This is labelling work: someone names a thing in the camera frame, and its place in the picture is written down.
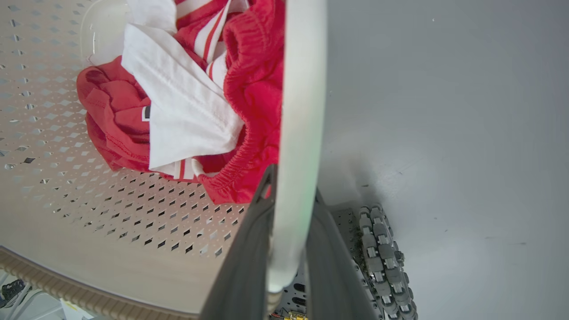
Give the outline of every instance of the black sneaker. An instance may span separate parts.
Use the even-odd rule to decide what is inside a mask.
[[[3,285],[2,290],[0,290],[0,308],[12,307],[22,294],[25,299],[28,292],[32,289],[30,286],[28,291],[23,292],[25,286],[26,284],[22,280],[16,280],[10,284]]]

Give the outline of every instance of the red clothing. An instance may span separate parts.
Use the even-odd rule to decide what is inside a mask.
[[[192,52],[196,35],[225,4],[226,0],[212,0],[178,20],[175,39],[204,70],[207,63]],[[225,24],[224,95],[245,126],[233,151],[196,157],[206,173],[218,172],[197,177],[216,204],[251,202],[265,169],[278,162],[284,7],[281,0],[260,0]],[[77,77],[77,93],[88,111],[89,136],[110,168],[148,172],[149,123],[141,114],[150,99],[121,67],[121,57],[83,70]]]

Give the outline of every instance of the perforated metal plate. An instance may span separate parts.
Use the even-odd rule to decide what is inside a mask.
[[[0,10],[0,245],[120,296],[197,313],[246,210],[199,184],[112,172],[77,99],[89,0]]]

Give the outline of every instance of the red stripe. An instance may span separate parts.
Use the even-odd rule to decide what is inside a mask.
[[[185,159],[180,161],[180,179],[184,179],[185,173]]]
[[[213,80],[213,63],[209,65],[209,78]]]
[[[223,10],[221,11],[221,14],[219,15],[219,17],[217,17],[217,21],[215,21],[215,24],[213,25],[213,29],[211,29],[211,31],[209,32],[209,35],[208,35],[208,39],[205,41],[205,51],[204,51],[204,60],[205,61],[208,60],[209,47],[211,46],[211,43],[212,43],[213,34],[215,33],[217,26],[219,25],[219,21],[221,21],[221,17],[223,17],[224,12],[225,12],[225,8],[223,8]]]

